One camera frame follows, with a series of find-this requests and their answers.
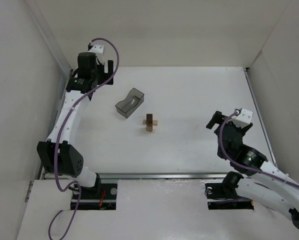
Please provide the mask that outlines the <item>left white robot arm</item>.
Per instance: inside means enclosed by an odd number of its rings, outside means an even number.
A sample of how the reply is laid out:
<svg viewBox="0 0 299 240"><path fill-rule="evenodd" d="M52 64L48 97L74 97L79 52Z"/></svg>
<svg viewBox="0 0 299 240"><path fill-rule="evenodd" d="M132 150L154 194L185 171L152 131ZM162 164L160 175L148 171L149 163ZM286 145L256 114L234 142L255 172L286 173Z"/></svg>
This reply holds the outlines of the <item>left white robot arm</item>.
<svg viewBox="0 0 299 240"><path fill-rule="evenodd" d="M67 176L81 187L97 192L100 177L84 165L84 158L74 147L78 127L84 111L92 100L92 89L104 83L113 74L114 62L108 61L109 70L99 61L95 52L81 52L78 68L65 88L64 102L52 132L46 141L39 141L37 153L49 174Z"/></svg>

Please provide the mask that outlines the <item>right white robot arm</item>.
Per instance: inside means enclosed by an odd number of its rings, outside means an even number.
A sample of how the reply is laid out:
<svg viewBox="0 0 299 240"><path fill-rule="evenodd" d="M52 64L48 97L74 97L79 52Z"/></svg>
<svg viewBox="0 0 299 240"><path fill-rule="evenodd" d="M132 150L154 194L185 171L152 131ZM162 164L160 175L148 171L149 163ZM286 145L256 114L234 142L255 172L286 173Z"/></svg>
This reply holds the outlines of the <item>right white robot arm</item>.
<svg viewBox="0 0 299 240"><path fill-rule="evenodd" d="M212 204L227 207L244 199L255 201L286 217L299 230L299 184L279 170L257 149L243 143L253 126L253 112L235 109L230 116L216 111L207 129L218 125L217 156L233 168L221 183L206 184Z"/></svg>

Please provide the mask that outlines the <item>striped brown wood block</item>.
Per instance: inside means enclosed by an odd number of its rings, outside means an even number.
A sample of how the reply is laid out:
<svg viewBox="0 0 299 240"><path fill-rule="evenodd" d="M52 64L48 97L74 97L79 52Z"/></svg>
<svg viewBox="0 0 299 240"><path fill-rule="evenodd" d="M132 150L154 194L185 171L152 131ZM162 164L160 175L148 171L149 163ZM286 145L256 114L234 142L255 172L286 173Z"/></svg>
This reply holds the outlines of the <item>striped brown wood block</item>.
<svg viewBox="0 0 299 240"><path fill-rule="evenodd" d="M146 131L147 131L147 132L151 132L151 133L152 133L152 132L153 132L153 129L154 129L154 126L153 126L153 125L147 125L147 126L146 126Z"/></svg>

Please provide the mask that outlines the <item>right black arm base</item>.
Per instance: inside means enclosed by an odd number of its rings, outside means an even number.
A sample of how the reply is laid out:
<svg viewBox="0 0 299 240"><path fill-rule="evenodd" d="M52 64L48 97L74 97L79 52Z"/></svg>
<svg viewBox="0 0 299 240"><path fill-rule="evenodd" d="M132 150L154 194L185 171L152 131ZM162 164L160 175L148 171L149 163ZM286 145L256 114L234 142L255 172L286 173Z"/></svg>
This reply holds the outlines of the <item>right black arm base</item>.
<svg viewBox="0 0 299 240"><path fill-rule="evenodd" d="M230 171L222 182L205 183L204 194L209 210L254 210L253 201L237 194L238 183L244 177Z"/></svg>

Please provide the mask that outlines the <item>dark wood arch block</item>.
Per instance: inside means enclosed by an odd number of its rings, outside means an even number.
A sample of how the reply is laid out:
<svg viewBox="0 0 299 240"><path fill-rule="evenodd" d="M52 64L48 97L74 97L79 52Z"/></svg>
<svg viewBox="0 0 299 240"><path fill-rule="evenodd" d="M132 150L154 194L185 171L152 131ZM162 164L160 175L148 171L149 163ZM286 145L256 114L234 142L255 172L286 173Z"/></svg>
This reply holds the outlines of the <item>dark wood arch block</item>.
<svg viewBox="0 0 299 240"><path fill-rule="evenodd" d="M152 113L147 113L146 114L146 120L147 120L147 123L151 123L152 120L153 120L153 114Z"/></svg>

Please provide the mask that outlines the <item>light wood rectangular block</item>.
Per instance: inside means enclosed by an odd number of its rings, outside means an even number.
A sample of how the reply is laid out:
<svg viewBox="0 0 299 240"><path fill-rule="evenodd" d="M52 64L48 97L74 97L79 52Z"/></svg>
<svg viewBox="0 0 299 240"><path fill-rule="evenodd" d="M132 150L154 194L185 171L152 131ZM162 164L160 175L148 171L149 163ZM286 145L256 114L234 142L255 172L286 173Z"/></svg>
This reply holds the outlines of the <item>light wood rectangular block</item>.
<svg viewBox="0 0 299 240"><path fill-rule="evenodd" d="M153 126L157 126L158 125L158 121L157 120L152 120L152 122L148 123L146 119L144 119L142 121L142 124L143 125L149 125L149 124L152 124Z"/></svg>

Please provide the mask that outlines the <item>grey translucent plastic bin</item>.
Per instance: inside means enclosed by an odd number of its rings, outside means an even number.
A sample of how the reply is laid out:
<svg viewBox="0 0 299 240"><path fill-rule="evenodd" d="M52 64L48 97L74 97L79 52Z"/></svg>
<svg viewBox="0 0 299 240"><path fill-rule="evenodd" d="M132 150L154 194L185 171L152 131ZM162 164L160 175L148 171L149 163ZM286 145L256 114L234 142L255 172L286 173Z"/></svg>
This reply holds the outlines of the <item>grey translucent plastic bin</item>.
<svg viewBox="0 0 299 240"><path fill-rule="evenodd" d="M116 105L116 111L124 118L128 119L133 112L144 102L145 94L136 88L132 88L126 98L119 101Z"/></svg>

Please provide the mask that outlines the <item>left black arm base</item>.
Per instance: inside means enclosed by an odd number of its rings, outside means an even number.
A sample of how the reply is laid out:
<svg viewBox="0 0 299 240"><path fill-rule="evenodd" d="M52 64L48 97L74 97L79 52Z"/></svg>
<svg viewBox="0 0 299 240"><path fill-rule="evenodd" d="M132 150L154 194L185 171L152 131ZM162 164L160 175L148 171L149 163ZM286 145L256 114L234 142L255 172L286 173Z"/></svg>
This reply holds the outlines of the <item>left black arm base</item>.
<svg viewBox="0 0 299 240"><path fill-rule="evenodd" d="M113 179L97 179L95 187L81 187L79 200L79 187L74 184L69 189L72 196L70 209L82 211L113 211L117 208L118 181Z"/></svg>

